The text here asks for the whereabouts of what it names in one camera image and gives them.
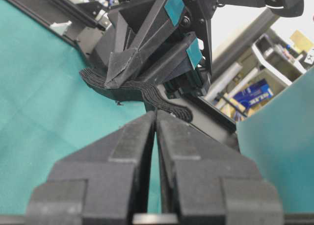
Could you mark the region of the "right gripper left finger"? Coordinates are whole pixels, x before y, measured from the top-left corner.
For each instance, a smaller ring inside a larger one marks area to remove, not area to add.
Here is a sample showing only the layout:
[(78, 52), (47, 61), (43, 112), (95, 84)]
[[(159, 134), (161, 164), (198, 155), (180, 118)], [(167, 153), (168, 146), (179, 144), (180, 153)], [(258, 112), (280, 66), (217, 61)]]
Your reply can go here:
[(147, 212), (155, 113), (65, 156), (37, 186), (28, 225), (130, 225)]

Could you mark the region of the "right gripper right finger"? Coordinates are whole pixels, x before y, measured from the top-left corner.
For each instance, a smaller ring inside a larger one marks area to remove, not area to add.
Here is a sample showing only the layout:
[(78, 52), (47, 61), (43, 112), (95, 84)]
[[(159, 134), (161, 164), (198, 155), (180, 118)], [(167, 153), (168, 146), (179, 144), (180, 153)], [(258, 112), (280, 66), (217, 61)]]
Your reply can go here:
[(276, 188), (238, 151), (165, 111), (156, 116), (161, 208), (181, 225), (282, 225)]

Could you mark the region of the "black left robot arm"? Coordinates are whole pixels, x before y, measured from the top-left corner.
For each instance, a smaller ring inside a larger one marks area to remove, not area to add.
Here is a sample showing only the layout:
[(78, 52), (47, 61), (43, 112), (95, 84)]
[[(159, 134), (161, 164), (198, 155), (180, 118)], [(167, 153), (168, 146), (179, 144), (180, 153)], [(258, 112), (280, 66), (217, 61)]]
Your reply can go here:
[(212, 77), (211, 20), (225, 5), (269, 8), (298, 17), (304, 0), (118, 0), (105, 88), (132, 81), (164, 85), (169, 96), (207, 94)]

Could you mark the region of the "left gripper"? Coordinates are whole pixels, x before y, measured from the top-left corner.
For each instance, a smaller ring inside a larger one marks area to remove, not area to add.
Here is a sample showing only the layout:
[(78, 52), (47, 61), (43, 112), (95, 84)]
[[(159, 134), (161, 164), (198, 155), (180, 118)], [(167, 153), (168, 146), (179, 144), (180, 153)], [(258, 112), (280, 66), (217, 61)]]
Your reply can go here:
[(204, 96), (212, 75), (214, 0), (119, 0), (105, 31), (105, 88), (164, 85), (168, 97)]

